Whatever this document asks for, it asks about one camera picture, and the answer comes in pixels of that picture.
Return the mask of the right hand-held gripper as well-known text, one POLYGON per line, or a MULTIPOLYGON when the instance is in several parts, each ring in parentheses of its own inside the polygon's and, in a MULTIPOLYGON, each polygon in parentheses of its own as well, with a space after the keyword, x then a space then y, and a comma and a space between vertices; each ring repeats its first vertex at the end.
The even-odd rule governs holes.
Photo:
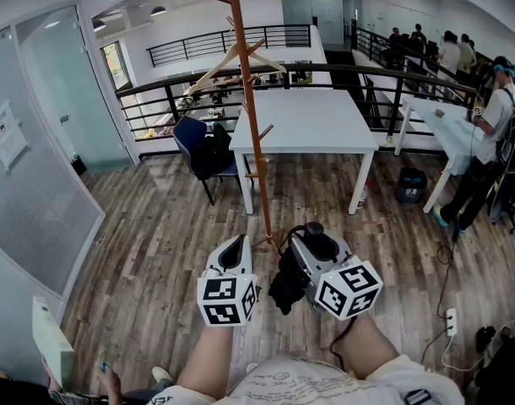
POLYGON ((383 281, 343 238, 321 229, 292 229, 290 249, 309 278, 305 297, 315 314, 326 311, 345 321, 374 306, 383 281))

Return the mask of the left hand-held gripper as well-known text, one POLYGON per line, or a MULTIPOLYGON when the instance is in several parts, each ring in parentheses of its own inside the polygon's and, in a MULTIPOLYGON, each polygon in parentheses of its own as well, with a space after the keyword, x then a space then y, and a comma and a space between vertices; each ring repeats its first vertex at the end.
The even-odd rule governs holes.
POLYGON ((236 235, 214 249, 198 279, 197 302, 208 327, 244 326, 258 302, 250 238, 236 235))

